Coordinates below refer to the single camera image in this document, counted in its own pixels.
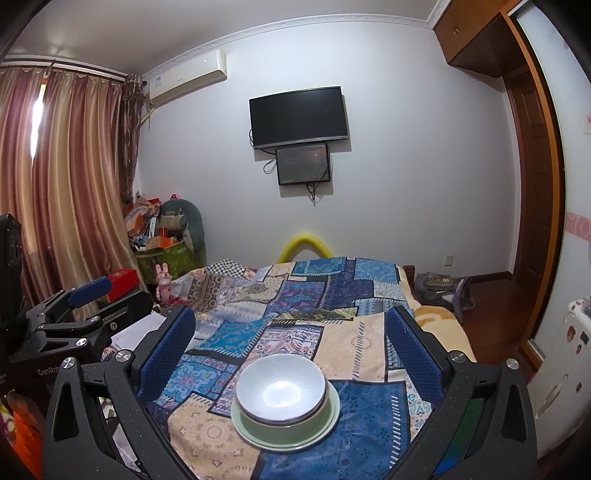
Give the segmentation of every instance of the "crown molding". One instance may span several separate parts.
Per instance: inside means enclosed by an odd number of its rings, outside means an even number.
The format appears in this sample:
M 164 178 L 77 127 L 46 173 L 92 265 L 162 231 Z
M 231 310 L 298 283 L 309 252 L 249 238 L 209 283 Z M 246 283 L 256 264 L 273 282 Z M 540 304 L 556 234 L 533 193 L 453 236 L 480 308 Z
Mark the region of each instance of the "crown molding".
M 443 15 L 443 12 L 447 8 L 447 6 L 452 2 L 452 0 L 437 0 L 435 5 L 433 6 L 433 10 L 427 17 L 427 24 L 429 28 L 435 28 L 435 25 Z
M 336 14 L 336 15 L 315 15 L 313 17 L 292 18 L 289 20 L 281 20 L 278 22 L 260 25 L 257 27 L 247 28 L 239 32 L 224 35 L 216 38 L 195 48 L 191 48 L 176 57 L 165 61 L 152 70 L 144 73 L 143 77 L 148 82 L 162 72 L 171 69 L 172 67 L 190 60 L 198 55 L 201 55 L 210 50 L 220 48 L 230 42 L 241 40 L 243 38 L 252 37 L 261 33 L 271 32 L 275 30 L 282 30 L 284 28 L 299 27 L 302 25 L 313 25 L 319 23 L 336 23 L 336 22 L 378 22 L 378 23 L 393 23 L 400 25 L 410 25 L 412 27 L 431 28 L 427 20 L 420 20 L 417 18 L 397 17 L 395 15 L 378 15 L 378 14 Z

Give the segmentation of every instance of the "yellow pool noodle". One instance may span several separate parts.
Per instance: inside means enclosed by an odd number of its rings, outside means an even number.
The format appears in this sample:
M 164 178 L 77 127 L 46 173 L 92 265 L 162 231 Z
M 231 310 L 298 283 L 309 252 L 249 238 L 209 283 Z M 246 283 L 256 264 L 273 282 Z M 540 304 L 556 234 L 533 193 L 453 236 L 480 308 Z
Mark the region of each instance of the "yellow pool noodle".
M 283 252 L 281 252 L 281 255 L 279 255 L 277 263 L 286 263 L 291 261 L 294 251 L 301 244 L 311 245 L 322 258 L 330 258 L 333 256 L 328 247 L 318 237 L 310 233 L 300 233 L 287 243 L 283 249 Z

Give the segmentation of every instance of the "metal screw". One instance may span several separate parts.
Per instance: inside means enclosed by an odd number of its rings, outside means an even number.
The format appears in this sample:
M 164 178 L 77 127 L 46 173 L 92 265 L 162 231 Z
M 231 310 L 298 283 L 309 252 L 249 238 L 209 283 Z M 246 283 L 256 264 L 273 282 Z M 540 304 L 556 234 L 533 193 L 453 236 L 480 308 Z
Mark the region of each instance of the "metal screw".
M 517 370 L 519 368 L 519 362 L 514 358 L 507 359 L 507 366 L 512 370 Z
M 117 352 L 117 355 L 115 355 L 115 359 L 118 362 L 126 362 L 130 358 L 131 358 L 131 352 L 129 350 L 121 350 L 120 352 Z
M 449 352 L 449 356 L 457 364 L 462 364 L 466 361 L 466 354 L 459 350 L 452 350 Z
M 69 356 L 61 363 L 61 367 L 65 368 L 65 369 L 72 368 L 75 363 L 76 363 L 76 359 Z

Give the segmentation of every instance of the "door frame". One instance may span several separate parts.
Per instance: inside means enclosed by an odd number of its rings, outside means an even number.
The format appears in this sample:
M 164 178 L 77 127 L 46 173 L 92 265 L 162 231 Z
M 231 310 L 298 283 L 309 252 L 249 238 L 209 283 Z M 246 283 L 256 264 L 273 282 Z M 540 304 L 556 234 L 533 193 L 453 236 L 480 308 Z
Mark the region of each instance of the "door frame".
M 550 223 L 550 240 L 548 243 L 548 253 L 546 255 L 544 273 L 542 275 L 540 289 L 536 296 L 534 307 L 532 309 L 530 319 L 527 323 L 527 327 L 525 328 L 525 332 L 519 343 L 519 348 L 523 351 L 523 353 L 525 353 L 525 355 L 536 367 L 536 369 L 539 369 L 543 362 L 543 359 L 540 357 L 539 353 L 531 346 L 530 339 L 532 339 L 533 336 L 536 334 L 542 321 L 546 305 L 548 304 L 550 293 L 552 291 L 552 287 L 554 286 L 554 279 L 556 277 L 556 270 L 558 267 L 558 258 L 560 256 L 560 248 L 562 246 L 565 212 L 564 157 L 562 143 L 560 139 L 560 129 L 558 127 L 558 119 L 556 117 L 554 103 L 552 102 L 552 97 L 550 95 L 548 85 L 546 84 L 544 74 L 542 73 L 538 60 L 531 49 L 529 41 L 525 37 L 525 34 L 522 32 L 521 27 L 508 15 L 509 11 L 511 11 L 518 3 L 519 0 L 509 0 L 509 2 L 501 9 L 501 15 L 505 19 L 506 23 L 509 25 L 509 29 L 515 36 L 519 48 L 521 49 L 521 52 L 525 57 L 527 68 L 529 69 L 534 79 L 535 89 L 538 93 L 542 114 L 544 116 L 544 122 L 548 129 L 548 142 L 550 144 L 552 175 L 552 218 Z M 519 132 L 519 123 L 516 123 L 516 128 L 518 131 L 517 138 L 519 144 L 519 164 L 520 168 L 522 168 L 524 164 L 524 158 L 522 152 L 521 133 Z M 523 218 L 521 218 L 519 222 L 519 240 L 521 240 L 522 235 L 522 221 Z
M 521 128 L 519 128 L 519 117 L 517 116 L 517 106 L 515 104 L 515 98 L 513 96 L 512 89 L 509 88 L 508 83 L 518 77 L 519 75 L 530 72 L 528 66 L 525 64 L 513 72 L 509 72 L 508 74 L 503 76 L 503 81 L 505 83 L 505 89 L 507 90 L 507 96 L 509 97 L 509 104 L 511 105 L 511 113 L 513 114 L 513 122 L 515 123 L 515 132 L 517 133 L 517 149 L 519 152 L 519 178 L 521 181 L 521 201 L 519 204 L 520 214 L 519 214 L 519 235 L 517 239 L 517 251 L 515 253 L 515 262 L 513 264 L 513 275 L 515 275 L 515 270 L 519 265 L 519 259 L 521 256 L 521 251 L 523 247 L 523 235 L 525 230 L 525 195 L 527 194 L 527 182 L 525 175 L 525 154 L 523 148 L 523 135 L 521 134 Z

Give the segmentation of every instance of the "green storage bag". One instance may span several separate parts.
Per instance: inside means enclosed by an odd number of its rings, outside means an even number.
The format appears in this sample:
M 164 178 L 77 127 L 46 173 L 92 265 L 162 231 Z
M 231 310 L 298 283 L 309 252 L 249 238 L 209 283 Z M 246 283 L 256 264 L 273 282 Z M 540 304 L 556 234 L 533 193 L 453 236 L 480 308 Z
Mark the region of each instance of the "green storage bag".
M 173 280 L 200 267 L 197 256 L 189 250 L 184 241 L 162 249 L 160 264 L 163 263 L 168 265 L 168 272 Z
M 156 265 L 162 264 L 163 248 L 152 248 L 144 252 L 136 252 L 139 272 L 146 284 L 156 285 Z

